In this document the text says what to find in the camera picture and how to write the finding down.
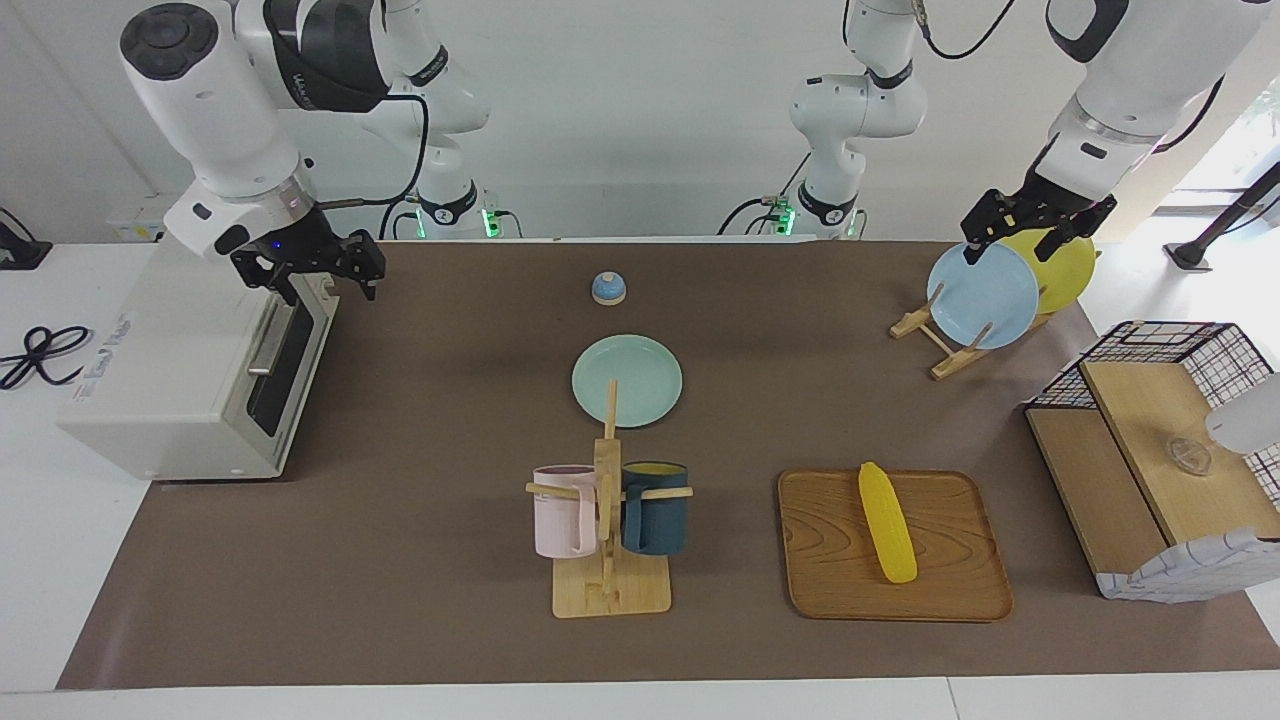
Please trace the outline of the yellow plate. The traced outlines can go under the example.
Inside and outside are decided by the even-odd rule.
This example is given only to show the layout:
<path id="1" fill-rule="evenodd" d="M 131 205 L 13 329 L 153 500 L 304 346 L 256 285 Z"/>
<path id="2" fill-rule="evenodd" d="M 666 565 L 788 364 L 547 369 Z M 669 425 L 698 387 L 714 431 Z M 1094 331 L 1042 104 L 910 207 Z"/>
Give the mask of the yellow plate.
<path id="1" fill-rule="evenodd" d="M 1034 272 L 1039 287 L 1038 315 L 1053 314 L 1084 292 L 1091 283 L 1097 263 L 1097 250 L 1091 237 L 1076 237 L 1057 249 L 1048 261 L 1042 263 L 1036 249 L 1048 229 L 1028 229 L 1001 240 Z"/>

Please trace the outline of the white checked fabric liner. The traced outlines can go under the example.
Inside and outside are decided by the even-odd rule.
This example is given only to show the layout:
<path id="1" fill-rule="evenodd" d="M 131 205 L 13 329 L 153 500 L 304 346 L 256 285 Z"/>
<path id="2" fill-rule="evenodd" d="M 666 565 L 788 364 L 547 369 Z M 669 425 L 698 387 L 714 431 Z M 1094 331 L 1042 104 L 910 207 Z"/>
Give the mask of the white checked fabric liner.
<path id="1" fill-rule="evenodd" d="M 1188 603 L 1280 579 L 1280 539 L 1251 528 L 1175 544 L 1133 573 L 1094 575 L 1106 600 Z"/>

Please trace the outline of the brown table mat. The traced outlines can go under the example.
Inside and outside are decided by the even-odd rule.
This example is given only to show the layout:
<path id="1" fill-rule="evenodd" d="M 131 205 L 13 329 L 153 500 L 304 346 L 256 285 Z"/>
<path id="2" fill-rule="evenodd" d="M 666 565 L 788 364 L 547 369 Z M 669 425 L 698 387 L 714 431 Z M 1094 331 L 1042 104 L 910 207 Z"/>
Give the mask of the brown table mat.
<path id="1" fill-rule="evenodd" d="M 934 382 L 888 327 L 942 243 L 393 243 L 346 282 L 284 475 L 152 486 L 61 689 L 744 680 L 1280 667 L 1249 598 L 1102 598 L 1018 407 L 1094 341 L 1073 309 Z M 600 272 L 627 297 L 593 301 Z M 691 471 L 673 606 L 558 620 L 534 468 L 585 462 L 570 389 L 599 338 L 666 345 L 684 392 L 623 455 Z M 801 468 L 972 477 L 1015 606 L 993 624 L 797 615 L 776 482 Z"/>

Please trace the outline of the light green plate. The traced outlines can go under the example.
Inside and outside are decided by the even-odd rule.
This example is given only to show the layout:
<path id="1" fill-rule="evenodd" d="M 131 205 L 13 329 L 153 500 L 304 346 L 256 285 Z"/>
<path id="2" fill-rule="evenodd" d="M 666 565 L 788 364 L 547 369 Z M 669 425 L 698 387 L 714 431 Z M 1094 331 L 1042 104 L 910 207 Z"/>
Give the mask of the light green plate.
<path id="1" fill-rule="evenodd" d="M 641 334 L 613 334 L 579 355 L 570 386 L 579 406 L 598 421 L 605 420 L 612 380 L 618 386 L 614 415 L 618 428 L 648 427 L 662 420 L 684 389 L 677 357 L 663 343 Z"/>

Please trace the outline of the white rounded blurry fixture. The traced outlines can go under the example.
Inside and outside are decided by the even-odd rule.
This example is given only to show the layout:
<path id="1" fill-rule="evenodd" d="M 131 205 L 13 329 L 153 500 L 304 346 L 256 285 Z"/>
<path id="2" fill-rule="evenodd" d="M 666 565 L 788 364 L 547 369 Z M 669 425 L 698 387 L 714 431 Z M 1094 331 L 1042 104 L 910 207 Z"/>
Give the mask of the white rounded blurry fixture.
<path id="1" fill-rule="evenodd" d="M 1236 455 L 1280 443 L 1280 372 L 1213 409 L 1204 429 L 1211 441 Z"/>

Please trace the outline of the dark blue mug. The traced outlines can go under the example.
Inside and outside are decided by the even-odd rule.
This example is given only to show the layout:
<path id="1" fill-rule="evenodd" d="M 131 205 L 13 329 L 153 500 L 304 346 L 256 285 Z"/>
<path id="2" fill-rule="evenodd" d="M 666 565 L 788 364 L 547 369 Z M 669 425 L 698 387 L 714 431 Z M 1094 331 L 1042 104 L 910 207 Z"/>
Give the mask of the dark blue mug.
<path id="1" fill-rule="evenodd" d="M 689 469 L 677 462 L 637 461 L 626 462 L 622 473 L 623 547 L 632 553 L 648 556 L 681 553 L 687 538 L 687 500 L 645 500 L 643 493 L 649 489 L 689 487 Z"/>

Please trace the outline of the wooden mug tree stand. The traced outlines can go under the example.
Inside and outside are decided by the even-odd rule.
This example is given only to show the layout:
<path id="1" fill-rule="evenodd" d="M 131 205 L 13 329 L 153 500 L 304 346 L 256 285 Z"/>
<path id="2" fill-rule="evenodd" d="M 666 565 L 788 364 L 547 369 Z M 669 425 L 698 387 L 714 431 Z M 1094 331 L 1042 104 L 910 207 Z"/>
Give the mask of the wooden mug tree stand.
<path id="1" fill-rule="evenodd" d="M 618 386 L 611 382 L 604 429 L 594 443 L 599 550 L 580 559 L 552 561 L 550 610 L 558 619 L 611 618 L 669 611 L 669 565 L 660 556 L 632 553 L 622 543 L 625 502 L 622 451 L 614 415 Z M 570 497 L 571 491 L 536 484 L 526 493 Z"/>

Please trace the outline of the black clamp mount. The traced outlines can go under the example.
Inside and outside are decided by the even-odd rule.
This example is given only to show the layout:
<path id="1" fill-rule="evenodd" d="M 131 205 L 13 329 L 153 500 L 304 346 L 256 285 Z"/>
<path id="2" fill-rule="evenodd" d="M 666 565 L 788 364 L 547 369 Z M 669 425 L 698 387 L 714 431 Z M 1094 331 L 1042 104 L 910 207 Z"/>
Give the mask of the black clamp mount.
<path id="1" fill-rule="evenodd" d="M 51 250 L 51 242 L 37 240 L 24 222 L 0 205 L 0 270 L 33 270 Z"/>

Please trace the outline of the wooden serving tray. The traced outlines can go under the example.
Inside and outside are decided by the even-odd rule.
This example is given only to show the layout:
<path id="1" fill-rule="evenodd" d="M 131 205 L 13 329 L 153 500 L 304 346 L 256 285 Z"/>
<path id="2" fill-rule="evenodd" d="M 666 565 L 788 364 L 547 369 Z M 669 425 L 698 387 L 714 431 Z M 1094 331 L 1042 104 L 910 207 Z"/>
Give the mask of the wooden serving tray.
<path id="1" fill-rule="evenodd" d="M 978 484 L 952 470 L 888 471 L 915 550 L 918 577 L 886 578 L 855 469 L 792 469 L 777 480 L 788 596 L 824 620 L 998 623 L 1012 589 Z"/>

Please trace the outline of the toaster oven glass door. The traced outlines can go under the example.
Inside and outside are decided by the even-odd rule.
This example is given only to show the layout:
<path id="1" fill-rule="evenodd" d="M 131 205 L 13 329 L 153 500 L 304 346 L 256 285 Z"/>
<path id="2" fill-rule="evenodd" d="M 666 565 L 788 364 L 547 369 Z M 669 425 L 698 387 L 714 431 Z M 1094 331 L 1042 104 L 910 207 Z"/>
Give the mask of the toaster oven glass door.
<path id="1" fill-rule="evenodd" d="M 328 274 L 294 275 L 291 282 L 298 291 L 298 301 L 289 305 L 276 296 L 271 299 L 261 338 L 247 366 L 252 387 L 246 411 L 273 438 L 280 436 L 285 407 L 320 324 L 320 311 L 312 305 L 334 299 Z"/>

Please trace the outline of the light blue plate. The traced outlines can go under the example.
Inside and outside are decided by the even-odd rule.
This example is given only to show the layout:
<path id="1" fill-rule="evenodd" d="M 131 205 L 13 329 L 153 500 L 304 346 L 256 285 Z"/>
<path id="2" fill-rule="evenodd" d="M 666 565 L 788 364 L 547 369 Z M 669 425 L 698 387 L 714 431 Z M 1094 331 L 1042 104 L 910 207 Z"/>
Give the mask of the light blue plate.
<path id="1" fill-rule="evenodd" d="M 991 245 L 973 265 L 965 250 L 952 246 L 931 269 L 925 296 L 934 300 L 936 325 L 951 341 L 984 351 L 1018 341 L 1039 310 L 1034 272 L 1002 243 Z"/>

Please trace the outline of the pink mug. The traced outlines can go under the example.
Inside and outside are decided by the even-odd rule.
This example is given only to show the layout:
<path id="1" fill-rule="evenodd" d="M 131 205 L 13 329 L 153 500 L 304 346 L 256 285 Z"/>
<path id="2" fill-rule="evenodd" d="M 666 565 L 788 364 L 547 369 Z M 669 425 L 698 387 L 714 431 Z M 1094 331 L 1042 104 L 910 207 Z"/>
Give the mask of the pink mug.
<path id="1" fill-rule="evenodd" d="M 595 469 L 590 465 L 536 468 L 532 482 L 571 491 L 570 497 L 534 495 L 534 548 L 545 559 L 589 557 L 599 550 Z"/>

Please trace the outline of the wooden plate rack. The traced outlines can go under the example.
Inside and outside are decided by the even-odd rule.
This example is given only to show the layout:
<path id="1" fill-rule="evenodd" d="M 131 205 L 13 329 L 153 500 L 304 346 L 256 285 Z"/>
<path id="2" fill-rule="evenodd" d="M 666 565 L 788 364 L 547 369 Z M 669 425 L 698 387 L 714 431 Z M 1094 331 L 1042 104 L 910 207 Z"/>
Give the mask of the wooden plate rack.
<path id="1" fill-rule="evenodd" d="M 941 352 L 928 374 L 946 380 L 988 355 L 1036 333 L 1051 318 L 1038 315 L 1036 282 L 1009 290 L 938 281 L 928 286 L 925 301 L 902 314 L 887 329 L 892 340 L 925 337 Z"/>

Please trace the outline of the black stand leg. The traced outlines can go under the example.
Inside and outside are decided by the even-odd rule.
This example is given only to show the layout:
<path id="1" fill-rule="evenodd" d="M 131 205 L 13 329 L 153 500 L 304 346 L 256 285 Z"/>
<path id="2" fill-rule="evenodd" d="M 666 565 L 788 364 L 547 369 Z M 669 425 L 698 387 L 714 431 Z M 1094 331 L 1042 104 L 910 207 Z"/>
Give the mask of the black stand leg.
<path id="1" fill-rule="evenodd" d="M 1210 246 L 1225 234 L 1242 231 L 1280 206 L 1280 159 L 1226 206 L 1194 240 L 1166 243 L 1170 261 L 1184 272 L 1210 272 L 1204 261 Z"/>

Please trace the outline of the yellow corn cob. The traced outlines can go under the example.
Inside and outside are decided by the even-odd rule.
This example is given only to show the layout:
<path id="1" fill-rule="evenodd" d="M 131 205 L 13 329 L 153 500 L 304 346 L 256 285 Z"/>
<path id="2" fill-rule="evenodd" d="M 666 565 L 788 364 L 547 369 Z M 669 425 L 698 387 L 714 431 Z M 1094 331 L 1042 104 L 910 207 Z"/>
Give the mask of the yellow corn cob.
<path id="1" fill-rule="evenodd" d="M 918 578 L 910 530 L 890 474 L 876 462 L 863 462 L 858 492 L 881 571 L 893 584 Z"/>

